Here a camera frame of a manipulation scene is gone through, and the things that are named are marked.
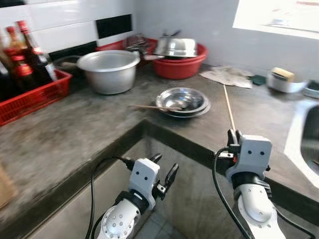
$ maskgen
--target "black cable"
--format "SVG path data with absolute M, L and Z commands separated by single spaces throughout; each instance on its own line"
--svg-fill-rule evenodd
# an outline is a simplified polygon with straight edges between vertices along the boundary
M 98 227 L 99 223 L 101 222 L 102 218 L 104 216 L 104 213 L 99 217 L 99 219 L 96 221 L 96 223 L 94 224 L 93 226 L 93 229 L 92 229 L 92 233 L 91 233 L 91 239 L 94 239 L 95 237 L 95 230 L 96 228 Z
M 212 175 L 213 175 L 214 184 L 215 184 L 216 190 L 218 192 L 218 195 L 219 195 L 221 201 L 223 202 L 223 204 L 224 204 L 225 208 L 227 209 L 227 211 L 228 211 L 229 215 L 231 216 L 231 218 L 236 223 L 236 225 L 237 225 L 238 229 L 240 230 L 240 232 L 242 233 L 242 235 L 245 237 L 245 239 L 251 239 L 251 237 L 248 235 L 248 233 L 245 230 L 245 228 L 243 227 L 243 225 L 240 223 L 240 221 L 238 220 L 238 218 L 234 214 L 233 210 L 228 205 L 223 193 L 220 190 L 220 187 L 219 187 L 219 184 L 218 184 L 218 181 L 217 181 L 217 178 L 216 178 L 216 163 L 217 163 L 218 156 L 222 152 L 227 151 L 228 149 L 229 149 L 228 147 L 224 147 L 224 148 L 218 150 L 218 152 L 213 157 Z
M 89 239 L 89 238 L 90 238 L 90 234 L 91 234 L 91 230 L 92 230 L 92 226 L 93 226 L 93 221 L 94 221 L 94 213 L 95 213 L 94 177 L 95 177 L 95 174 L 96 174 L 96 172 L 98 171 L 99 167 L 100 167 L 103 163 L 105 163 L 106 161 L 111 160 L 111 159 L 119 159 L 119 160 L 121 160 L 121 161 L 127 160 L 127 159 L 122 158 L 122 157 L 114 156 L 114 157 L 111 157 L 111 158 L 104 158 L 103 160 L 101 160 L 101 161 L 95 166 L 95 169 L 94 169 L 94 171 L 93 171 L 92 174 L 91 174 L 91 214 L 90 214 L 89 228 L 88 228 L 88 230 L 87 230 L 87 232 L 86 232 L 85 239 Z
M 284 216 L 277 208 L 276 208 L 277 214 L 279 215 L 279 217 L 281 217 L 282 220 L 284 220 L 286 223 L 290 224 L 291 226 L 299 229 L 300 231 L 302 231 L 303 233 L 307 234 L 310 236 L 311 239 L 316 239 L 316 236 L 308 231 L 307 229 L 303 228 L 302 226 L 290 221 L 288 218 L 286 218 L 286 216 Z

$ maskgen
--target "floor tile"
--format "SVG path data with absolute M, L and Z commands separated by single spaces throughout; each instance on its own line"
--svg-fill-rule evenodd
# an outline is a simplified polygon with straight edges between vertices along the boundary
M 165 223 L 163 230 L 168 233 L 172 239 L 186 239 L 186 237 L 176 230 L 169 222 Z
M 160 226 L 149 220 L 144 224 L 135 239 L 155 239 L 160 232 Z
M 150 219 L 159 225 L 161 228 L 164 226 L 166 220 L 157 212 L 153 212 Z
M 161 230 L 157 235 L 156 239 L 172 239 L 172 237 L 170 237 L 170 235 L 164 230 Z

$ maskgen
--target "wine bottle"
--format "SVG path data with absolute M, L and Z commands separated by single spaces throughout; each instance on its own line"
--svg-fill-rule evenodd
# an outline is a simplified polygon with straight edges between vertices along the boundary
M 29 28 L 27 27 L 27 24 L 25 21 L 18 21 L 17 22 L 21 33 L 24 36 L 25 43 L 26 43 L 26 50 L 25 50 L 25 57 L 26 61 L 31 65 L 31 67 L 37 71 L 36 76 L 38 77 L 41 75 L 44 77 L 44 79 L 40 79 L 42 82 L 48 82 L 48 79 L 46 79 L 46 76 L 48 75 L 50 78 L 50 81 L 56 81 L 56 75 L 54 73 L 54 65 L 49 57 L 48 54 L 45 54 L 38 44 L 34 41 L 32 34 L 29 32 Z

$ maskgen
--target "bottle cap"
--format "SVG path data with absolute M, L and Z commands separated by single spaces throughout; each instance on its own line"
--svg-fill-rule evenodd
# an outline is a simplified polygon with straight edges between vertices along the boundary
M 8 27 L 6 27 L 6 31 L 8 33 L 13 33 L 13 32 L 15 32 L 15 28 L 14 28 L 14 26 L 8 26 Z
M 29 28 L 26 24 L 26 21 L 17 21 L 17 23 L 21 32 L 29 32 Z
M 24 56 L 12 56 L 12 61 L 23 61 L 25 58 Z

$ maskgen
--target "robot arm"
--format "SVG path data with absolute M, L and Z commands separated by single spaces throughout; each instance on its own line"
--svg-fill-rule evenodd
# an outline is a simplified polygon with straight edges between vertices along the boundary
M 157 178 L 160 166 L 156 163 L 161 154 L 151 159 L 143 158 L 135 162 L 128 161 L 132 168 L 129 191 L 122 191 L 112 206 L 103 216 L 98 239 L 128 239 L 133 236 L 133 228 L 146 210 L 152 210 L 157 197 L 164 199 L 173 184 L 178 171 L 174 164 L 167 174 L 165 184 Z
M 277 223 L 277 211 L 270 201 L 270 186 L 262 181 L 264 171 L 270 170 L 271 143 L 256 135 L 228 131 L 228 152 L 235 163 L 226 170 L 232 183 L 234 198 L 241 216 L 255 239 L 285 239 Z

